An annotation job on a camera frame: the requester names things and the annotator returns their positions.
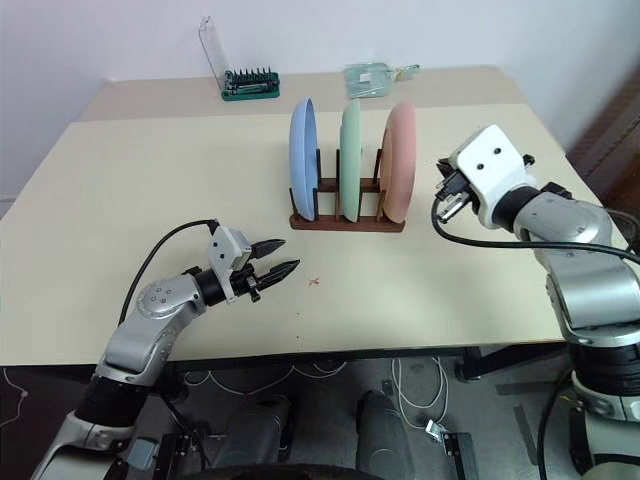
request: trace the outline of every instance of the black metal support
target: black metal support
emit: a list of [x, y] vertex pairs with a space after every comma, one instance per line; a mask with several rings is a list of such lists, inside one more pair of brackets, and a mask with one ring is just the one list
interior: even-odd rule
[[510, 345], [482, 356], [479, 348], [466, 348], [464, 360], [456, 365], [456, 377], [462, 381], [477, 380], [487, 373], [522, 365], [567, 351], [565, 342]]
[[28, 365], [8, 367], [18, 372], [89, 383], [96, 370], [95, 364], [86, 365]]
[[444, 449], [453, 458], [458, 480], [478, 480], [476, 454], [469, 433], [445, 433]]
[[188, 451], [189, 442], [184, 437], [179, 433], [166, 433], [162, 436], [152, 480], [173, 478], [178, 461]]
[[435, 348], [398, 348], [347, 350], [339, 352], [304, 352], [260, 355], [241, 358], [216, 358], [205, 360], [181, 360], [168, 362], [165, 373], [199, 372], [205, 370], [226, 370], [234, 368], [266, 367], [270, 365], [291, 365], [294, 363], [311, 363], [323, 361], [351, 362], [368, 358], [394, 357], [460, 357], [465, 349], [462, 347]]

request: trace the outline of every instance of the gray floor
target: gray floor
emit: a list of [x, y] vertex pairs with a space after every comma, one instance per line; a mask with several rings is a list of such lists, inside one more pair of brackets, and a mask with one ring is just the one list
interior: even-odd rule
[[[543, 360], [480, 381], [460, 383], [453, 375], [454, 359], [443, 364], [449, 374], [449, 409], [444, 420], [451, 431], [470, 432], [481, 479], [536, 479], [535, 435], [542, 405], [550, 384], [566, 368], [568, 360], [556, 357]], [[298, 365], [309, 372], [313, 369]], [[375, 359], [351, 362], [338, 375], [312, 380], [293, 374], [285, 382], [264, 392], [285, 393], [300, 401], [301, 413], [289, 462], [323, 463], [352, 467], [355, 462], [357, 436], [356, 403], [370, 389], [380, 389], [381, 381], [391, 378], [391, 360]], [[433, 362], [424, 357], [403, 359], [403, 390], [415, 402], [425, 402], [433, 395], [437, 372]], [[252, 370], [229, 370], [216, 375], [228, 386], [246, 390], [268, 383], [286, 372], [288, 366]], [[0, 478], [28, 478], [45, 451], [64, 415], [72, 410], [83, 387], [73, 382], [34, 376], [9, 370], [11, 379], [29, 390], [19, 421], [0, 432]], [[2, 420], [15, 413], [18, 393], [4, 381], [0, 388]], [[190, 397], [179, 405], [193, 419], [207, 420], [214, 432], [222, 432], [230, 414], [256, 397], [238, 397], [220, 390], [212, 382], [191, 388]], [[547, 465], [551, 479], [577, 479], [567, 454], [567, 411], [570, 402], [560, 400], [547, 432]], [[430, 412], [439, 415], [439, 407]], [[419, 412], [406, 409], [415, 422], [424, 421]], [[139, 422], [139, 434], [159, 436], [173, 429], [165, 407], [151, 398]], [[455, 479], [449, 459], [441, 447], [433, 444], [424, 432], [408, 428], [409, 442], [417, 468], [417, 478]], [[209, 452], [215, 455], [215, 448]], [[130, 475], [148, 478], [148, 475]]]

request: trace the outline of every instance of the table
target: table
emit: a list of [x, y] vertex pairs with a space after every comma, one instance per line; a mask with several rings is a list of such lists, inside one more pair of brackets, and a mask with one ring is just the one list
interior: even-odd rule
[[[533, 172], [541, 185], [553, 180], [576, 198], [597, 202], [512, 82], [485, 67], [425, 72], [415, 83], [398, 85], [392, 97], [363, 102], [364, 176], [373, 170], [389, 108], [400, 99], [417, 107], [415, 192], [404, 232], [392, 234], [289, 227], [293, 105], [304, 85], [317, 94], [323, 173], [331, 176], [346, 103], [340, 96], [332, 100], [335, 94], [323, 87], [337, 85], [336, 74], [304, 78], [292, 76], [288, 89], [284, 77], [279, 100], [233, 104], [192, 97], [194, 84], [213, 88], [208, 79], [105, 87], [0, 222], [0, 364], [96, 363], [149, 249], [174, 226], [211, 217], [250, 241], [287, 240], [256, 262], [258, 270], [292, 258], [302, 263], [258, 304], [242, 298], [196, 319], [172, 360], [561, 340], [545, 272], [531, 252], [451, 244], [437, 237], [429, 220], [440, 180], [436, 161], [490, 123], [499, 124], [521, 153], [536, 157]], [[173, 95], [163, 103], [169, 90]], [[454, 104], [442, 105], [443, 99]], [[331, 203], [321, 198], [321, 213]], [[366, 199], [363, 210], [375, 203]], [[448, 228], [511, 239], [485, 230], [471, 212]], [[625, 245], [617, 230], [614, 237], [617, 246]], [[208, 238], [205, 228], [176, 236], [141, 284], [205, 266]]]

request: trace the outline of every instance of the white wall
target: white wall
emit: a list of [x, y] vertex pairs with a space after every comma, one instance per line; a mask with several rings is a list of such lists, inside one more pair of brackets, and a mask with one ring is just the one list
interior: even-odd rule
[[640, 61], [637, 0], [2, 0], [0, 8], [4, 197], [20, 191], [104, 79], [208, 75], [203, 15], [214, 16], [234, 66], [498, 65], [565, 147]]

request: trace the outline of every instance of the black wire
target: black wire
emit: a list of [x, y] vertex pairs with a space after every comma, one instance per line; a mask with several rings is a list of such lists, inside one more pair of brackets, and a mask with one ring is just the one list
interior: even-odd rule
[[127, 318], [127, 310], [129, 310], [129, 304], [131, 303], [131, 299], [133, 298], [133, 294], [135, 293], [136, 288], [138, 287], [138, 283], [140, 282], [140, 279], [142, 278], [142, 275], [144, 274], [144, 271], [149, 266], [149, 263], [151, 263], [151, 260], [153, 259], [154, 255], [156, 253], [158, 253], [158, 250], [160, 250], [160, 247], [167, 240], [169, 240], [171, 237], [173, 237], [176, 233], [178, 233], [178, 232], [180, 232], [182, 230], [186, 230], [187, 228], [195, 227], [197, 225], [207, 225], [209, 227], [209, 231], [211, 231], [211, 233], [213, 234], [213, 230], [218, 225], [218, 223], [215, 220], [196, 220], [194, 222], [185, 223], [185, 224], [180, 225], [179, 227], [176, 227], [173, 230], [171, 230], [164, 237], [162, 237], [158, 243], [156, 243], [156, 246], [153, 247], [151, 252], [149, 252], [149, 255], [147, 255], [147, 258], [144, 260], [144, 262], [140, 266], [140, 269], [138, 270], [138, 273], [136, 273], [136, 276], [133, 279], [133, 282], [131, 282], [131, 286], [129, 287], [129, 291], [127, 292], [127, 296], [124, 299], [124, 304], [122, 305], [122, 310], [120, 311], [120, 319], [118, 321], [118, 325], [120, 325], [122, 322], [124, 322], [126, 320], [126, 318]]
[[618, 217], [627, 222], [627, 224], [631, 227], [631, 238], [629, 239], [629, 246], [625, 251], [631, 252], [633, 248], [640, 243], [640, 221], [633, 215], [627, 212], [623, 212], [621, 210], [615, 210], [613, 208], [605, 208], [607, 213], [612, 217]]
[[204, 470], [206, 469], [206, 465], [209, 465], [209, 467], [211, 467], [211, 462], [209, 461], [209, 458], [204, 453], [204, 445], [202, 445], [202, 440], [200, 440], [198, 433], [194, 431], [191, 427], [189, 427], [189, 423], [187, 422], [187, 420], [182, 416], [182, 414], [178, 411], [176, 406], [173, 403], [171, 403], [167, 397], [165, 397], [164, 395], [160, 395], [160, 398], [162, 399], [164, 404], [167, 406], [167, 408], [171, 412], [171, 416], [173, 417], [173, 420], [178, 425], [178, 428], [180, 429], [180, 431], [184, 435], [189, 435], [189, 437], [191, 438], [191, 441], [195, 444], [196, 448], [198, 449], [198, 455], [200, 456], [200, 471], [204, 472]]
[[547, 403], [542, 410], [542, 416], [540, 417], [540, 425], [538, 426], [538, 445], [537, 445], [537, 456], [538, 456], [538, 473], [540, 475], [540, 480], [547, 480], [547, 466], [544, 463], [544, 434], [547, 431], [547, 423], [549, 422], [549, 417], [551, 416], [551, 410], [553, 409], [554, 403], [556, 403], [556, 398], [558, 394], [562, 390], [562, 388], [570, 381], [571, 372], [573, 371], [573, 367], [569, 368], [566, 372], [560, 375], [558, 381], [553, 387], [553, 391], [549, 394], [549, 398], [547, 399]]
[[637, 265], [640, 265], [640, 257], [633, 253], [626, 252], [619, 248], [609, 247], [607, 245], [599, 245], [595, 243], [578, 243], [578, 242], [492, 242], [485, 240], [474, 240], [471, 238], [458, 237], [450, 233], [445, 232], [440, 226], [438, 220], [438, 205], [440, 200], [437, 198], [431, 206], [431, 224], [435, 231], [442, 238], [451, 242], [460, 243], [462, 245], [468, 245], [470, 247], [481, 248], [546, 248], [550, 250], [587, 250], [590, 252], [607, 253], [609, 255], [615, 255], [616, 257], [629, 260]]

